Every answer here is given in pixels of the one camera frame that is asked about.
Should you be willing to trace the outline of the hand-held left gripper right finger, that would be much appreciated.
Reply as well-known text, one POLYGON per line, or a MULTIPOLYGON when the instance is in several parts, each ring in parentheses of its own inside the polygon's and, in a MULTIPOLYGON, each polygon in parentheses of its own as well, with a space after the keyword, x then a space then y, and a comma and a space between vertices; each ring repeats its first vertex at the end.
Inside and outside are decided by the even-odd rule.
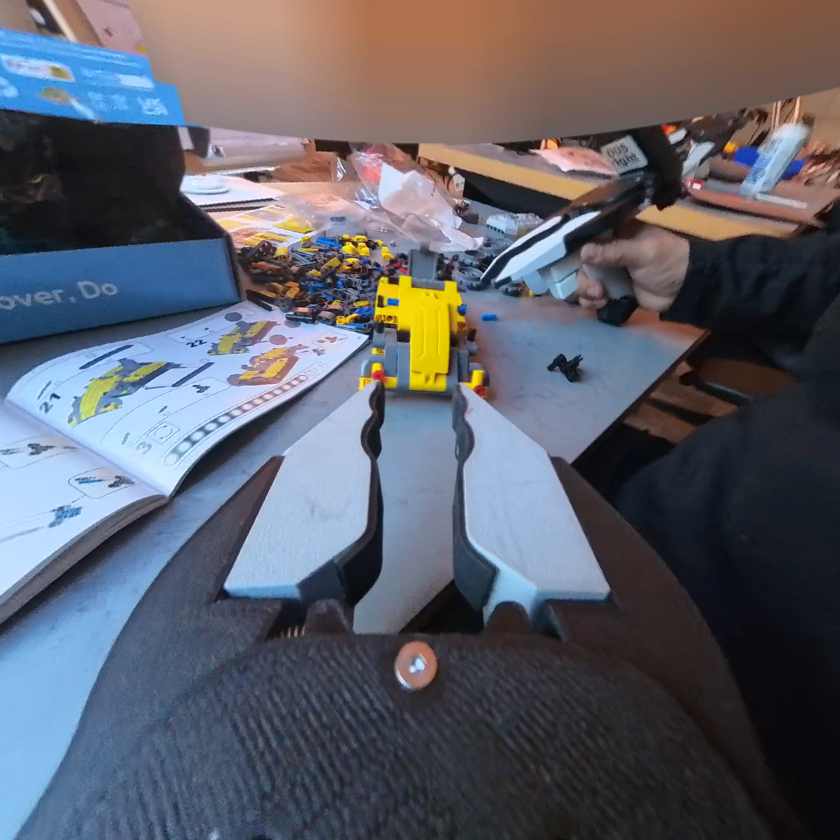
POLYGON ((548 453, 467 385, 453 394, 454 577, 475 610, 605 602, 611 588, 548 453))

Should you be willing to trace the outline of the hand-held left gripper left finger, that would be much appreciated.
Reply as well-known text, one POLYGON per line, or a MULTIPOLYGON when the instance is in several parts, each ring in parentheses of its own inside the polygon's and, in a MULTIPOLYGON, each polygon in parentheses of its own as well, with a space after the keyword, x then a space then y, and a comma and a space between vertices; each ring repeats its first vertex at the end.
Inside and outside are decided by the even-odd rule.
POLYGON ((232 597, 357 606, 382 570, 384 387, 357 391, 282 456, 227 575, 232 597))

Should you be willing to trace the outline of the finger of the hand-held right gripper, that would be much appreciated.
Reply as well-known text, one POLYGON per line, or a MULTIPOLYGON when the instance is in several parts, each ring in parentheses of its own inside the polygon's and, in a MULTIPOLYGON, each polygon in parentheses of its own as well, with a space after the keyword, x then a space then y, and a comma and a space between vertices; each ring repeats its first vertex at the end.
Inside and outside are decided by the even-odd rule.
POLYGON ((642 206, 640 185, 599 185, 502 251, 483 277, 525 277, 614 232, 642 206))
POLYGON ((494 288, 521 282, 531 291, 550 291, 556 283, 551 266, 568 260, 615 224, 612 215, 561 215, 546 220, 494 259, 494 288))

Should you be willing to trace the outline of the yellow grey brick vehicle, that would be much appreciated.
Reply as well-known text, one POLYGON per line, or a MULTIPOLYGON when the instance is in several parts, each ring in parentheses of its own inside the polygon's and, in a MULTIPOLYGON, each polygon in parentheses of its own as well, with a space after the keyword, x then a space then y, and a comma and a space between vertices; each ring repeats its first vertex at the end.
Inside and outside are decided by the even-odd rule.
POLYGON ((486 397, 490 378, 476 362, 476 331, 454 280, 438 278, 439 254, 414 248, 378 282, 371 351, 360 370, 360 390, 453 395, 463 385, 486 397))

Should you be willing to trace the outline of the pile of mixed brick parts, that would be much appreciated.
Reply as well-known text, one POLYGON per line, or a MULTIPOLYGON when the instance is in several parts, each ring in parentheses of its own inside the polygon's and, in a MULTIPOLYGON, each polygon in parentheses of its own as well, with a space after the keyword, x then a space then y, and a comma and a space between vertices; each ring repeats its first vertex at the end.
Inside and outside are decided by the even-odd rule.
POLYGON ((407 254, 365 235, 305 237, 285 246, 254 235, 236 249, 245 297, 289 322, 369 333, 381 280, 407 274, 407 254))

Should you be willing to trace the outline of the person's right forearm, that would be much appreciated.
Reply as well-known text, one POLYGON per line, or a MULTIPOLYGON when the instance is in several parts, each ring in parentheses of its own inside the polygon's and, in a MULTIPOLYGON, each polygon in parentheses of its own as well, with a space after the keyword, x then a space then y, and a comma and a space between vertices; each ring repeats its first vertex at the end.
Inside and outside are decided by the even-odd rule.
POLYGON ((694 240, 686 278, 660 318, 793 343, 836 340, 838 295, 838 233, 694 240))

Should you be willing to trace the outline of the grey desk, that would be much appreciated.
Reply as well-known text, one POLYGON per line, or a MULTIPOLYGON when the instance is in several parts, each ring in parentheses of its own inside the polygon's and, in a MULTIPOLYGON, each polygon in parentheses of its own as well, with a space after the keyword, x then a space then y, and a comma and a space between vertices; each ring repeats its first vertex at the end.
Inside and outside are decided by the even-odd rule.
MULTIPOLYGON (((490 399, 551 455, 578 458, 619 422, 699 339, 637 311, 621 328, 553 299, 467 295, 490 399), (495 312, 497 322, 480 316, 495 312), (583 356, 582 379, 547 371, 583 356)), ((163 507, 113 535, 2 626, 1 837, 14 838, 56 771, 110 647, 172 555, 255 474, 343 403, 349 361, 305 395, 217 445, 163 507)), ((394 632, 452 579, 455 436, 448 400, 389 395, 380 460, 383 566, 356 608, 360 633, 394 632)))

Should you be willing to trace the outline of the person's right hand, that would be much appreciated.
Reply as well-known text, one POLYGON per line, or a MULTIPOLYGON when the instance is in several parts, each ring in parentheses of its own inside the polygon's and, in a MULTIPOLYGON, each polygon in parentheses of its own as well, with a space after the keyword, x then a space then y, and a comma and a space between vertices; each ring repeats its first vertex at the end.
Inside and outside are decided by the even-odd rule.
POLYGON ((606 289, 595 271, 621 268, 630 276, 638 305, 663 313, 685 281, 690 242, 667 229, 633 220, 614 236, 585 245, 580 257, 577 299, 583 308, 598 310, 607 303, 606 289))

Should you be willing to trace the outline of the grey toy battery box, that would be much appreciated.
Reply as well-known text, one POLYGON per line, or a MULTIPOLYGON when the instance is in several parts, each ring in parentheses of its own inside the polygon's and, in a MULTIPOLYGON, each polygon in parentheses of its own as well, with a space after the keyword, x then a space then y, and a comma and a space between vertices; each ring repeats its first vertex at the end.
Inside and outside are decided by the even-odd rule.
POLYGON ((520 238, 543 223, 543 219, 533 213, 494 213, 486 219, 486 228, 495 235, 507 238, 520 238))

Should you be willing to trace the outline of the wood-edged grey table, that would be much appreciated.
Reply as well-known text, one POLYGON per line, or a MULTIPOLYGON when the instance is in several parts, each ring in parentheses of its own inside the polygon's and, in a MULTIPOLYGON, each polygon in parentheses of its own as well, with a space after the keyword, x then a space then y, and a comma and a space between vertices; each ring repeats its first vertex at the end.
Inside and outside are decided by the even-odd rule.
MULTIPOLYGON (((563 173, 531 151, 514 151, 495 143, 450 145, 421 143, 420 158, 452 167, 465 179, 465 198, 513 213, 546 217, 577 196, 615 179, 563 173)), ((745 235, 788 238, 806 230, 838 230, 838 189, 798 182, 778 184, 770 194, 748 199, 739 193, 744 167, 712 164, 712 177, 691 175, 688 195, 664 210, 640 213, 648 224, 709 240, 745 235)))

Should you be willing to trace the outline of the printed paper sheet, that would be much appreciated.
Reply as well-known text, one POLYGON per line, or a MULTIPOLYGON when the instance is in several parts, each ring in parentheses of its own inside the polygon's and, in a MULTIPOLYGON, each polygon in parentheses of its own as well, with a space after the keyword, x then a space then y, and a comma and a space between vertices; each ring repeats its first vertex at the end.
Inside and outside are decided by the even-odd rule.
POLYGON ((617 177, 618 170, 603 154, 580 146, 531 150, 544 163, 566 173, 617 177))

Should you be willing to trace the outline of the group of grey toy wheels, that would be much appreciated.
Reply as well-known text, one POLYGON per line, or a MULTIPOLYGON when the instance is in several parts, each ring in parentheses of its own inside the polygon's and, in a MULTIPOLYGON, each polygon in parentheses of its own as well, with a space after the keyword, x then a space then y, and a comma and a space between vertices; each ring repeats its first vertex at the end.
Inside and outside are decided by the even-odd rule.
POLYGON ((490 287, 484 274, 493 260, 506 250, 512 241, 504 238, 487 238, 477 249, 458 253, 454 257, 451 279, 461 291, 483 291, 490 287))

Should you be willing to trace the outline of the white plastic bottle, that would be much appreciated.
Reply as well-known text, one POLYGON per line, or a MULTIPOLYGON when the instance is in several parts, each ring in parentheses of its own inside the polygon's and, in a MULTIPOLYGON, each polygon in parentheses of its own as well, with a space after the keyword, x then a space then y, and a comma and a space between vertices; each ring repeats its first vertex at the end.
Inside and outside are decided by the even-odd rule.
POLYGON ((804 122, 786 122, 773 129, 759 147, 756 161, 742 181, 739 193, 749 198, 770 193, 802 151, 810 133, 811 126, 804 122))

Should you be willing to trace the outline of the white instruction booklet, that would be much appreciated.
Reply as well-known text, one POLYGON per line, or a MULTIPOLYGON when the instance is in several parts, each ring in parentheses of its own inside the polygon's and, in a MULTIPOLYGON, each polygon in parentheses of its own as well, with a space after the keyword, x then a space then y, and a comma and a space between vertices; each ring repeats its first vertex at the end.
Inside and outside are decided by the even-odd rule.
POLYGON ((367 340, 241 303, 22 376, 2 400, 2 623, 164 505, 228 435, 319 383, 367 340))

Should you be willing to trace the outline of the clear plastic bags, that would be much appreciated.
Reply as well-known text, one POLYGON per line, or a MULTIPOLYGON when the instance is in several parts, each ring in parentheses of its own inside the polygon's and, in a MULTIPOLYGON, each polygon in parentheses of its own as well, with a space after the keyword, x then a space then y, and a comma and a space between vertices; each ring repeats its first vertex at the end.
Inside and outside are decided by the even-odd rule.
POLYGON ((369 208, 378 223, 394 231, 396 239, 412 249, 426 248, 439 254, 455 254, 482 246, 486 239, 482 231, 473 233, 464 220, 463 203, 448 189, 443 176, 418 163, 410 154, 392 143, 352 143, 344 167, 359 181, 355 194, 358 203, 369 208), (399 218, 384 210, 377 199, 382 163, 386 162, 401 171, 417 170, 434 179, 437 185, 451 195, 462 225, 455 229, 429 223, 416 216, 399 218))

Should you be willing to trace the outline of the person's dark clothing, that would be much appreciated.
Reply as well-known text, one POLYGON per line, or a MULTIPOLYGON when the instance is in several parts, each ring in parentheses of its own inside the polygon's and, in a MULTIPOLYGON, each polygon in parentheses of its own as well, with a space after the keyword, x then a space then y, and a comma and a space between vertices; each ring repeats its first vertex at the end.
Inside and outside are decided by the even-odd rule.
POLYGON ((792 385, 711 420, 613 489, 705 617, 784 797, 838 838, 838 299, 792 385))

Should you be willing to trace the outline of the yellow sticker sheet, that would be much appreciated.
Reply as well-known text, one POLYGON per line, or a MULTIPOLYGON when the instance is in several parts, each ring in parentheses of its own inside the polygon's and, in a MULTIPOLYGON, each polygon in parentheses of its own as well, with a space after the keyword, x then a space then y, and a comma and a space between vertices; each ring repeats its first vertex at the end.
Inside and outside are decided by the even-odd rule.
POLYGON ((263 241, 290 247, 318 235, 317 229, 282 205, 270 204, 237 213, 212 213, 236 247, 255 247, 263 241))

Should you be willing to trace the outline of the blue cardboard box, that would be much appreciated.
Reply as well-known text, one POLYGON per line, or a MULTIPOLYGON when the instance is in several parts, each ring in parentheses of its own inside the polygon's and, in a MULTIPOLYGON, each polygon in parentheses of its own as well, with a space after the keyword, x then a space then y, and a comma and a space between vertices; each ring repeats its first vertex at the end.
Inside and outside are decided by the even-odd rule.
MULTIPOLYGON (((5 28, 1 107, 178 135, 186 125, 177 90, 154 79, 145 57, 5 28)), ((1 255, 2 343, 236 303, 228 236, 182 197, 189 241, 1 255)))

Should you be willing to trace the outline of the white stand base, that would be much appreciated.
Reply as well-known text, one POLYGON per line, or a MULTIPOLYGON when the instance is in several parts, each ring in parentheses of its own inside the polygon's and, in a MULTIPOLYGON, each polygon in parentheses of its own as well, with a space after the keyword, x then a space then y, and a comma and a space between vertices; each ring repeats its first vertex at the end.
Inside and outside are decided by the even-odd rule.
POLYGON ((184 175, 181 192, 193 204, 210 207, 268 202, 279 193, 266 185, 236 175, 184 175))

